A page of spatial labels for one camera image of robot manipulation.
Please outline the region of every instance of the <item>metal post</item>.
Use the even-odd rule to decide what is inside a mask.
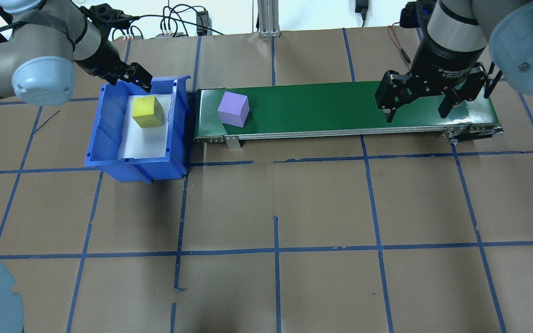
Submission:
[[[279,37],[279,0],[258,0],[258,35]]]

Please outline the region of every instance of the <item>grid line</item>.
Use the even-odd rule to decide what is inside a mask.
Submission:
[[[355,82],[355,71],[353,70],[353,59],[351,58],[351,47],[349,47],[349,39],[347,38],[347,30],[342,28],[342,35],[345,39],[345,48],[347,49],[347,59],[349,60],[349,70],[351,71],[351,82]]]
[[[483,242],[484,247],[527,247],[533,246],[533,240],[506,240],[501,242]],[[440,244],[391,244],[382,245],[383,250],[402,249],[450,249],[450,248],[476,248],[479,244],[474,243],[440,243]],[[252,249],[224,249],[224,250],[201,250],[201,251],[152,251],[130,253],[87,253],[86,258],[134,258],[134,257],[176,257],[194,255],[236,255],[252,253],[308,253],[308,252],[331,252],[331,251],[376,251],[377,245],[352,245],[331,247],[288,247],[288,248],[252,248]],[[80,258],[80,253],[51,253],[51,254],[4,254],[1,260],[9,259],[75,259]]]
[[[38,108],[38,113],[36,114],[36,118],[34,119],[34,125],[32,126],[32,131],[30,131],[30,133],[32,133],[32,134],[28,138],[28,143],[26,144],[26,149],[24,150],[24,155],[22,156],[22,162],[19,165],[19,171],[24,169],[24,164],[26,163],[26,159],[28,158],[28,151],[30,151],[30,146],[32,145],[32,139],[34,138],[34,130],[38,126],[38,121],[40,120],[40,115],[42,114],[42,111],[43,111],[43,107],[39,107]],[[1,240],[1,235],[4,232],[4,227],[6,227],[6,222],[7,222],[7,218],[8,218],[8,215],[9,215],[9,210],[11,209],[11,205],[12,205],[12,202],[13,202],[13,197],[15,196],[15,192],[18,189],[20,176],[21,176],[21,174],[18,173],[18,175],[15,177],[15,183],[13,184],[13,188],[11,190],[11,194],[9,194],[9,200],[8,200],[8,204],[6,206],[6,212],[4,213],[3,218],[1,219],[0,240]]]
[[[102,171],[100,171],[100,177],[98,177],[98,183],[96,185],[96,192],[93,195],[92,210],[91,210],[91,213],[89,215],[89,222],[87,222],[87,232],[85,234],[85,240],[83,241],[82,253],[80,255],[80,267],[78,268],[78,274],[77,274],[77,277],[75,279],[74,294],[73,294],[73,296],[71,298],[71,306],[69,307],[69,315],[68,315],[68,318],[67,318],[66,333],[70,333],[71,332],[71,326],[72,326],[72,324],[74,322],[75,305],[77,303],[78,294],[80,292],[80,283],[81,283],[81,278],[82,278],[82,274],[83,274],[83,266],[85,264],[85,259],[87,257],[87,246],[89,244],[89,237],[90,237],[90,235],[92,233],[92,221],[93,221],[93,217],[95,216],[95,213],[96,213],[96,207],[98,206],[98,197],[100,195],[100,188],[102,187],[102,177],[103,176],[104,176],[104,173]]]
[[[367,154],[366,142],[361,135],[361,148],[363,150],[363,158],[366,163],[366,179],[367,179],[367,189],[370,194],[370,204],[372,205],[372,217],[374,221],[374,230],[376,231],[376,247],[378,251],[378,261],[379,261],[379,274],[381,276],[381,287],[384,293],[384,304],[385,304],[385,314],[388,321],[388,330],[390,333],[394,333],[394,325],[392,322],[392,312],[390,308],[390,296],[388,295],[388,283],[385,278],[385,265],[384,265],[384,247],[381,242],[381,236],[379,234],[379,224],[376,211],[376,198],[374,196],[374,188],[372,185],[372,173],[370,171],[370,161]]]
[[[489,283],[489,290],[491,297],[493,299],[493,305],[495,306],[495,312],[497,313],[497,320],[499,321],[499,327],[501,327],[501,333],[507,333],[505,327],[505,321],[503,321],[503,314],[501,313],[501,306],[499,305],[499,299],[497,298],[497,291],[495,291],[495,285],[493,284],[493,277],[490,272],[489,262],[487,261],[487,256],[484,251],[484,245],[482,238],[480,236],[480,231],[478,230],[478,224],[476,221],[476,216],[474,214],[474,208],[472,207],[472,201],[470,199],[470,193],[468,192],[468,186],[466,185],[466,179],[464,176],[464,171],[462,170],[462,165],[459,162],[459,154],[455,147],[452,145],[453,158],[455,159],[455,164],[458,169],[459,179],[464,190],[464,195],[466,198],[466,204],[468,205],[468,212],[470,213],[470,220],[472,221],[472,227],[474,228],[474,233],[476,234],[476,241],[478,243],[478,250],[480,251],[480,257],[483,262],[484,272],[487,276],[487,282]]]

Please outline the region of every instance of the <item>conveyor belt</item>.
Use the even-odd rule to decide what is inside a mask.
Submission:
[[[442,96],[418,99],[387,123],[376,107],[378,81],[206,89],[197,94],[196,142],[443,131],[469,124],[472,131],[499,126],[490,99],[462,103],[440,118]],[[224,92],[247,95],[250,114],[243,128],[222,124],[217,113]]]

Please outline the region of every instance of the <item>metal bracket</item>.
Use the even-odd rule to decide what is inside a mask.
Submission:
[[[241,144],[241,142],[239,141],[239,139],[237,138],[236,135],[223,136],[223,138],[225,139],[226,144],[228,144],[228,148],[229,149],[237,149],[237,148],[241,148],[242,147],[242,144]]]
[[[279,37],[279,0],[258,0],[258,36]]]
[[[456,145],[458,143],[456,136],[467,130],[468,127],[470,127],[470,125],[448,126],[444,133],[441,134],[441,137],[448,139],[450,143]]]

